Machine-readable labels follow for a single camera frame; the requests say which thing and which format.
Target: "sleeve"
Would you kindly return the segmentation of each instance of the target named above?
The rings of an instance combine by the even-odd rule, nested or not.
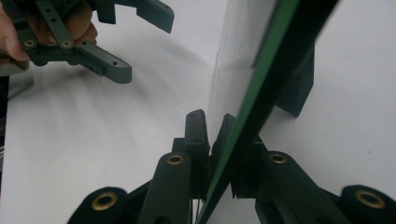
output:
[[[20,62],[0,54],[0,77],[22,73],[29,68],[29,62]]]

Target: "white table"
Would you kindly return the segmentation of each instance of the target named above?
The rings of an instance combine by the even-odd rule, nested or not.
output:
[[[65,63],[11,79],[0,223],[65,223],[96,189],[139,187],[183,136],[185,115],[208,109],[226,1],[164,2],[176,13],[170,35],[126,7],[117,25],[95,23],[99,46],[133,66],[131,84]],[[337,194],[363,184],[396,199],[394,8],[343,1],[318,40],[302,115],[276,109],[261,133]],[[252,201],[225,196],[211,223],[257,222]]]

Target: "green glass edge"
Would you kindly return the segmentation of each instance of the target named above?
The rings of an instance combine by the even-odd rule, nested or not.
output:
[[[210,201],[216,185],[219,183],[222,172],[225,169],[227,161],[235,147],[236,141],[242,132],[242,128],[248,119],[248,115],[254,105],[254,102],[259,94],[264,80],[267,77],[268,71],[279,49],[281,41],[288,30],[290,22],[293,18],[297,6],[301,0],[279,0],[276,5],[276,14],[272,18],[272,22],[268,24],[265,42],[263,43],[262,52],[260,52],[259,60],[253,77],[250,81],[245,99],[241,105],[238,116],[236,118],[230,137],[228,138],[223,154],[219,161],[216,172],[213,176],[213,181],[210,183],[206,195],[206,201]],[[204,211],[207,203],[204,203],[202,210]]]

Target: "human hand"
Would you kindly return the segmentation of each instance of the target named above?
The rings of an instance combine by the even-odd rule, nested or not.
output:
[[[67,19],[65,25],[70,35],[75,40],[76,44],[80,44],[84,40],[89,40],[95,43],[97,31],[91,23],[92,9],[85,2],[74,7]],[[56,44],[56,40],[50,31],[48,25],[41,19],[28,15],[27,21],[35,33],[38,42],[41,44]],[[30,58],[26,51],[21,46],[18,39],[17,31],[12,23],[11,18],[3,9],[0,2],[0,54],[10,56],[18,61],[29,61]]]

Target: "white surface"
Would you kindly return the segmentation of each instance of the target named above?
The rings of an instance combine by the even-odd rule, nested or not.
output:
[[[171,35],[123,8],[118,25],[98,25],[100,46],[134,67],[129,85],[62,63],[12,78],[0,223],[65,223],[96,189],[135,189],[183,136],[184,116],[207,108],[225,3],[166,3]],[[302,115],[276,109],[262,130],[335,193],[359,183],[396,199],[395,4],[342,1],[318,41]],[[256,223],[251,203],[225,196],[212,223]]]
[[[164,1],[172,34],[117,7],[95,23],[98,44],[134,69],[112,83],[66,63],[11,79],[0,223],[65,223],[106,186],[131,191],[184,136],[185,116],[208,108],[225,1]]]

